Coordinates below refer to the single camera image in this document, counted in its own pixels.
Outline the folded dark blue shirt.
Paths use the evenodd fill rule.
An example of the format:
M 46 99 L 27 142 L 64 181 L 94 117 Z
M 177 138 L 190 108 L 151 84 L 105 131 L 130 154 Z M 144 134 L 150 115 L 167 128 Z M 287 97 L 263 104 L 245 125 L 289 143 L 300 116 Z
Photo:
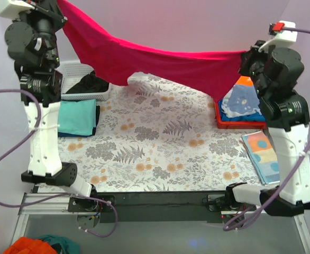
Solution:
M 95 113 L 96 120 L 95 120 L 95 124 L 94 124 L 94 127 L 92 129 L 92 133 L 91 134 L 89 134 L 89 135 L 79 135 L 79 134 L 70 134 L 70 133 L 58 132 L 58 137 L 59 138 L 87 138 L 87 137 L 94 136 L 96 134 L 96 128 L 97 128 L 97 125 L 99 123 L 100 109 L 101 109 L 101 107 L 97 105 L 96 106 L 96 113 Z

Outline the orange patterned shirt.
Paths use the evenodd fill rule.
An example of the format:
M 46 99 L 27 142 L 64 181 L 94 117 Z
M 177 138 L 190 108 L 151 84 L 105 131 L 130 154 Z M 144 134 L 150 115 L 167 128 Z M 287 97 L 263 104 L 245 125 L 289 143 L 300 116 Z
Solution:
M 242 86 L 249 86 L 249 87 L 253 86 L 253 82 L 251 78 L 247 76 L 241 76 L 235 84 L 242 85 Z

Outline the aluminium frame rail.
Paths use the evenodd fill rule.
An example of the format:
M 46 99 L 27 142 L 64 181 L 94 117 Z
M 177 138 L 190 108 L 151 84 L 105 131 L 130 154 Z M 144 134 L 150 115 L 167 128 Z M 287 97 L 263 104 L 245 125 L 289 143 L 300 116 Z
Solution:
M 57 196 L 55 193 L 25 194 L 23 203 L 34 203 L 47 197 L 52 197 L 52 199 L 22 207 L 19 210 L 19 215 L 56 215 L 68 213 L 68 204 L 70 200 L 68 195 Z

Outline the teal cloth bottom corner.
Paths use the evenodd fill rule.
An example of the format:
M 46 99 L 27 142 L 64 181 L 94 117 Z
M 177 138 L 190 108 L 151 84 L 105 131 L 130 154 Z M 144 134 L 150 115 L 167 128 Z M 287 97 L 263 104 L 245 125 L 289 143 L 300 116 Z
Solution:
M 37 239 L 48 243 L 51 246 L 51 248 L 54 249 L 57 253 L 80 254 L 79 244 L 75 243 L 69 238 L 53 234 L 47 234 L 42 235 Z

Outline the floral table mat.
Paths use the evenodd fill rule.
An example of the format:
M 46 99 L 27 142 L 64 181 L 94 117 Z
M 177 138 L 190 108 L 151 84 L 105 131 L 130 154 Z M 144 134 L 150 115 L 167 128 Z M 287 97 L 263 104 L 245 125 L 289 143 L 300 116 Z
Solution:
M 155 76 L 132 76 L 100 102 L 96 134 L 60 138 L 62 161 L 100 192 L 211 191 L 261 185 L 242 143 L 219 129 L 213 99 Z

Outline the orange cloth bottom corner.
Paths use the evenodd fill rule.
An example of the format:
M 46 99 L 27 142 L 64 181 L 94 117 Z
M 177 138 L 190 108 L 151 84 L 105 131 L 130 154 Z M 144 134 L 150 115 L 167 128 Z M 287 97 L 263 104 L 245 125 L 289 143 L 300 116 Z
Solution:
M 44 241 L 21 237 L 9 246 L 3 254 L 57 254 L 57 252 Z

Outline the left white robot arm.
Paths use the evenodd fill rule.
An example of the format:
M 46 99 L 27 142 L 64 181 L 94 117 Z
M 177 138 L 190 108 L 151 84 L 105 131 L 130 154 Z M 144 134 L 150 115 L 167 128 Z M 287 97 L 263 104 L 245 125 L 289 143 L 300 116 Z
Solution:
M 58 114 L 61 105 L 62 74 L 56 32 L 67 19 L 56 1 L 0 1 L 0 16 L 12 24 L 5 31 L 5 42 L 20 88 L 31 93 L 37 104 L 21 96 L 33 133 L 30 162 L 21 180 L 58 186 L 81 195 L 80 205 L 91 212 L 98 207 L 93 186 L 80 177 L 77 166 L 62 162 L 58 151 Z

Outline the magenta t shirt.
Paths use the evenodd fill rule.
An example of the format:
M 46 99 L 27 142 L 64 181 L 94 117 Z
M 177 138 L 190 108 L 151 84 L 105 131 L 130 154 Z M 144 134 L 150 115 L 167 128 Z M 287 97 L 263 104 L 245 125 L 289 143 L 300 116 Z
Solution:
M 243 51 L 171 52 L 110 35 L 82 10 L 68 1 L 58 1 L 67 18 L 63 31 L 82 64 L 97 77 L 126 86 L 136 72 L 152 74 L 188 86 L 221 100 L 240 78 Z

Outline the folded colourful patterned shirt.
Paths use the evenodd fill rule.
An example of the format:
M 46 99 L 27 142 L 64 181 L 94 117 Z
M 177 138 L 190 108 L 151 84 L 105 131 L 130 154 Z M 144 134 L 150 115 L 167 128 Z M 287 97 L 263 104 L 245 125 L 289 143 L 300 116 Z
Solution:
M 263 185 L 280 182 L 276 153 L 263 131 L 242 136 L 248 156 Z

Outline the white plastic basket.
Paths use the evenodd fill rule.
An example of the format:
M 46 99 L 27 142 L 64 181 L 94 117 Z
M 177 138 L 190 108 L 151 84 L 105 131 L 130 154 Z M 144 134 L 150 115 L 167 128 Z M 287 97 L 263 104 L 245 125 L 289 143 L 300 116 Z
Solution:
M 80 61 L 64 61 L 60 63 L 57 71 L 63 75 L 61 83 L 61 99 L 63 101 L 85 101 L 95 99 L 97 101 L 107 101 L 111 91 L 111 86 L 108 90 L 101 93 L 80 93 L 80 94 L 67 94 L 72 87 L 74 87 L 80 80 L 93 71 L 89 65 L 80 63 Z

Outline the black garment in basket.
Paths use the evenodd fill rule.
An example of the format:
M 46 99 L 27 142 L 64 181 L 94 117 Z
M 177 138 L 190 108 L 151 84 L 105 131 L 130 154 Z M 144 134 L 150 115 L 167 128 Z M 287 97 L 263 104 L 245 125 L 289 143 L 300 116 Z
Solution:
M 95 71 L 85 75 L 66 94 L 103 93 L 109 88 L 109 82 L 96 76 Z

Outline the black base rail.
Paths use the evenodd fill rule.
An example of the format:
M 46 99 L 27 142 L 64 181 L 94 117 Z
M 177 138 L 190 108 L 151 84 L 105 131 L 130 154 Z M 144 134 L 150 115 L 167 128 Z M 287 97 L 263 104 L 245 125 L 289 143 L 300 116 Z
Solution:
M 225 206 L 225 191 L 110 192 L 96 197 L 111 203 L 119 222 L 204 221 L 221 223 L 223 211 L 238 214 L 248 204 Z

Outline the folded teal shirt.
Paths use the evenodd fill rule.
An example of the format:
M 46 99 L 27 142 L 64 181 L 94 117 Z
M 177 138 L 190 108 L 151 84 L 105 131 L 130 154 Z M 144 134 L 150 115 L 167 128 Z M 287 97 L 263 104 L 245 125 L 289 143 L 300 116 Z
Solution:
M 58 137 L 90 137 L 97 126 L 96 100 L 61 101 Z

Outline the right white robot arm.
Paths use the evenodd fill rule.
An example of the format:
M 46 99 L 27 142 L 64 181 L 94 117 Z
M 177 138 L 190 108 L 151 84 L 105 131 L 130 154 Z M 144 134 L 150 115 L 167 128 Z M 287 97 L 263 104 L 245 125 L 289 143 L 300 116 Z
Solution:
M 258 40 L 241 55 L 239 74 L 250 77 L 256 90 L 277 155 L 280 184 L 270 189 L 231 184 L 224 200 L 234 211 L 247 203 L 271 216 L 292 217 L 310 210 L 310 115 L 306 99 L 294 89 L 304 65 L 297 51 L 287 46 L 263 50 L 263 44 Z

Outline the red plastic bin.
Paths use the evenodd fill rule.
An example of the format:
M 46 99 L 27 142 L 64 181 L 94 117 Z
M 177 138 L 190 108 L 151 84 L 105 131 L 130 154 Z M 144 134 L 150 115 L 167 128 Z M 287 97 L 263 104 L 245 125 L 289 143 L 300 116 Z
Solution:
M 231 90 L 214 103 L 219 129 L 264 129 L 266 122 L 249 77 L 241 76 Z

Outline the light blue patterned shirt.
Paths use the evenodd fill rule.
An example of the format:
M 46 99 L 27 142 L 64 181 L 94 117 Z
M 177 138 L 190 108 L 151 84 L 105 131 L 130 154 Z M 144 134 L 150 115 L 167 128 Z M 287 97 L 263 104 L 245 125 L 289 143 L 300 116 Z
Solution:
M 222 112 L 228 118 L 262 115 L 259 109 L 259 99 L 253 86 L 236 84 L 223 97 Z

